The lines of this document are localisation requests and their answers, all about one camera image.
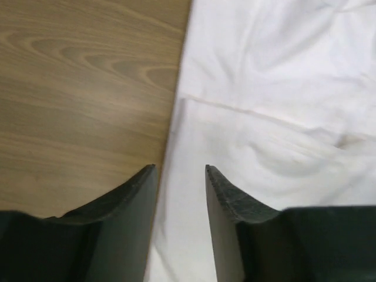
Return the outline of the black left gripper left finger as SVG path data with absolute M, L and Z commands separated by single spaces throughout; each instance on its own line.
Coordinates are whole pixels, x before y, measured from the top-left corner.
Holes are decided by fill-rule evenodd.
M 62 217 L 1 212 L 2 281 L 142 281 L 156 205 L 157 170 Z

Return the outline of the white t shirt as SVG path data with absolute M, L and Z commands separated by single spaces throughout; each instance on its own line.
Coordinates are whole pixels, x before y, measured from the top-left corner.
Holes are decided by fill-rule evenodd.
M 209 164 L 277 210 L 375 204 L 375 2 L 193 1 L 145 281 L 216 281 Z

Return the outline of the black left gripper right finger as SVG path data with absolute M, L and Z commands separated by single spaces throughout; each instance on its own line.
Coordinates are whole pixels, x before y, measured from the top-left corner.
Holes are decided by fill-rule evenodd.
M 374 281 L 375 207 L 275 210 L 206 166 L 218 281 Z

